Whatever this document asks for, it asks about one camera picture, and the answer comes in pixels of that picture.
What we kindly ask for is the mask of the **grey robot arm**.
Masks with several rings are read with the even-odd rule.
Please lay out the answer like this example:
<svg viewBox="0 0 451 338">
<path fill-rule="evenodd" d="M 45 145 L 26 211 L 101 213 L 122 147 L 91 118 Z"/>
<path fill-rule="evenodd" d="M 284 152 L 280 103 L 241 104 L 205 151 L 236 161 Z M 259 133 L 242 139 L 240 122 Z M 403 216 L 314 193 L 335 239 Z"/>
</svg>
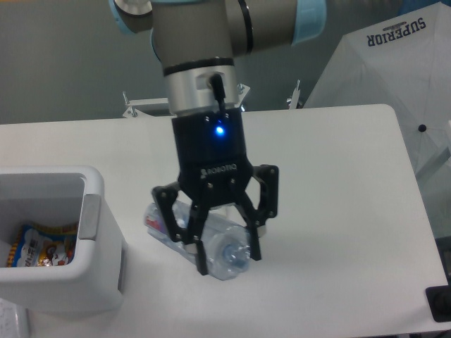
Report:
<svg viewBox="0 0 451 338">
<path fill-rule="evenodd" d="M 247 157 L 235 58 L 318 37 L 325 1 L 111 1 L 122 31 L 151 32 L 163 71 L 178 153 L 178 179 L 152 195 L 170 239 L 209 271 L 202 235 L 211 209 L 234 205 L 250 256 L 278 213 L 279 169 Z"/>
</svg>

